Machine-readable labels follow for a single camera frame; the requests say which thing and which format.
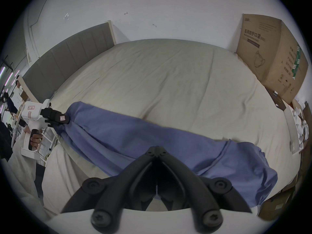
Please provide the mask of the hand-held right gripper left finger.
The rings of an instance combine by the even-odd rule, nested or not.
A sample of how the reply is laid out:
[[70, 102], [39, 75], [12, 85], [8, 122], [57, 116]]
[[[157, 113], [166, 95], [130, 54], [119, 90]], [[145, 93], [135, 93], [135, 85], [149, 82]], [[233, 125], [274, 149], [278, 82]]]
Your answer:
[[124, 208], [146, 211], [157, 195], [157, 177], [153, 174], [157, 160], [158, 146], [150, 147], [119, 175], [86, 179], [61, 213], [93, 209], [93, 228], [99, 232], [116, 232]]

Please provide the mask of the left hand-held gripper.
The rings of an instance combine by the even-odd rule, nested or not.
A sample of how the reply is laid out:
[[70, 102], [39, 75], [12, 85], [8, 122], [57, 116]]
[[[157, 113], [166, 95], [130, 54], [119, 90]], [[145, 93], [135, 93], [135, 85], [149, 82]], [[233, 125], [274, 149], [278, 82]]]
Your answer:
[[[28, 158], [44, 158], [40, 152], [40, 145], [36, 150], [31, 145], [31, 138], [34, 134], [40, 134], [40, 130], [45, 132], [47, 127], [55, 127], [69, 124], [70, 117], [51, 107], [51, 100], [46, 99], [43, 103], [27, 101], [22, 107], [21, 117], [28, 124], [30, 133], [25, 134], [24, 143], [21, 147], [21, 155]], [[41, 115], [41, 110], [47, 109], [47, 123]]]

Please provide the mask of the person's left hand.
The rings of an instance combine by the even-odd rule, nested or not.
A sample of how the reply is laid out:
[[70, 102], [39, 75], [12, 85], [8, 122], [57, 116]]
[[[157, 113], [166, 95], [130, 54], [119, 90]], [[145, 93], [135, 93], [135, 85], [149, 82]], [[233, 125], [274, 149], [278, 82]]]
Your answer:
[[39, 145], [41, 144], [43, 135], [42, 135], [43, 131], [42, 130], [36, 130], [34, 132], [31, 133], [30, 135], [30, 141], [29, 141], [29, 147], [30, 150], [35, 151], [38, 149]]

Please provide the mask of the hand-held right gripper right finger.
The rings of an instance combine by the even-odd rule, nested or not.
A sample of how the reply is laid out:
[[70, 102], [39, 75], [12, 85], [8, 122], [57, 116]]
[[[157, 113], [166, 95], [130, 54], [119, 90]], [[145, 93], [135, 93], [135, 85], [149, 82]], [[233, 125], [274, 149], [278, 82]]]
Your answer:
[[223, 216], [220, 209], [252, 213], [229, 180], [197, 176], [160, 146], [158, 196], [169, 211], [191, 208], [199, 232], [214, 232], [221, 227]]

